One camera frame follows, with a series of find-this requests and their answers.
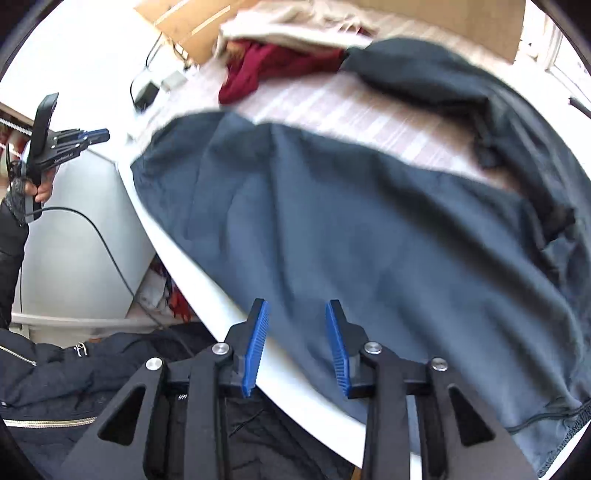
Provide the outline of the person left forearm sleeve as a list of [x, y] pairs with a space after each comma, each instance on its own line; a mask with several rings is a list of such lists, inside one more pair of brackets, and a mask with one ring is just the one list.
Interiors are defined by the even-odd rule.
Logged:
[[1, 328], [8, 330], [12, 320], [12, 307], [19, 271], [24, 260], [24, 247], [29, 227], [23, 215], [26, 183], [15, 179], [1, 202], [0, 227], [0, 294]]

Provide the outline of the person left hand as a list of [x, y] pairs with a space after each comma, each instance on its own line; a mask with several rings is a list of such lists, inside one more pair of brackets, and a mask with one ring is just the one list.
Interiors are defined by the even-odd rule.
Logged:
[[37, 203], [45, 203], [52, 196], [53, 183], [58, 168], [55, 167], [42, 174], [42, 181], [39, 186], [36, 186], [31, 180], [27, 180], [25, 183], [25, 194], [28, 197], [32, 197]]

